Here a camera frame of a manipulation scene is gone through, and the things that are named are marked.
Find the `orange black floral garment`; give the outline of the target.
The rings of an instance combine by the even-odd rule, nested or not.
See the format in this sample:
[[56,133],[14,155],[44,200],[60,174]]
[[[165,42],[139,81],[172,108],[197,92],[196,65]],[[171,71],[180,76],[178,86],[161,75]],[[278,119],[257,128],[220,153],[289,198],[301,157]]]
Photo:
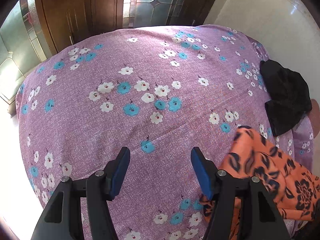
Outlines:
[[[258,177],[284,222],[303,220],[309,233],[319,232],[319,178],[251,127],[237,129],[230,152],[216,168],[234,178]],[[210,222],[215,202],[204,194],[200,202]],[[240,207],[236,198],[229,239],[238,239]]]

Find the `pink mattress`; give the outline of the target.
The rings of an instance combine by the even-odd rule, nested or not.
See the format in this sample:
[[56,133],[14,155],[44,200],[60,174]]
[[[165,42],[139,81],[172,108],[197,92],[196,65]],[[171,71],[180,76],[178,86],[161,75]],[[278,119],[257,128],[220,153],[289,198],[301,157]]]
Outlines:
[[317,137],[320,130],[319,104],[315,99],[311,99],[311,104],[312,104],[312,110],[307,114],[307,116],[312,126],[313,136]]

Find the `black cloth garment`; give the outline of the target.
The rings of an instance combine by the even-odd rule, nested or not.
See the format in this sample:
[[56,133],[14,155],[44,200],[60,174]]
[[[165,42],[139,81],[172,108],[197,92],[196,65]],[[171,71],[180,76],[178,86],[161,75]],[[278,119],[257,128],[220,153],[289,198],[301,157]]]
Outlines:
[[300,73],[273,60],[260,62],[260,74],[270,97],[265,111],[272,134],[277,137],[291,130],[312,110],[309,87]]

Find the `purple floral bed sheet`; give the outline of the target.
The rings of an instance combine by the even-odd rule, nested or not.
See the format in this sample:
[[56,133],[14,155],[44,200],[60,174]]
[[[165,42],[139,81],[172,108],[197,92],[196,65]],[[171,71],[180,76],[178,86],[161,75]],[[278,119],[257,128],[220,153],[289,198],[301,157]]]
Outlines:
[[311,170],[308,117],[275,137],[259,71],[261,43],[218,25],[120,29],[36,67],[16,95],[23,163],[46,206],[63,176],[87,178],[122,147],[131,160],[108,208],[120,239],[201,239],[201,190],[190,152],[216,165],[240,126]]

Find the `brown wooden door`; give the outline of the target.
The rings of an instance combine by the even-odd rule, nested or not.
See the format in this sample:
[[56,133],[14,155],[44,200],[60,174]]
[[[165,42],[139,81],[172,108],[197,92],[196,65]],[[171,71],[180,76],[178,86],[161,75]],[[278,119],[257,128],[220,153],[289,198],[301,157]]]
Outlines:
[[52,54],[123,27],[124,0],[35,0],[35,4]]

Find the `stained glass window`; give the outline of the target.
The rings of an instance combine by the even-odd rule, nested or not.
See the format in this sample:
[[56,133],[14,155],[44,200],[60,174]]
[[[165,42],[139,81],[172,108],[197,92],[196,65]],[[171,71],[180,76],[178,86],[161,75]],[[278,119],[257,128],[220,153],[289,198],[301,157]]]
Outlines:
[[176,25],[184,0],[124,0],[123,28]]

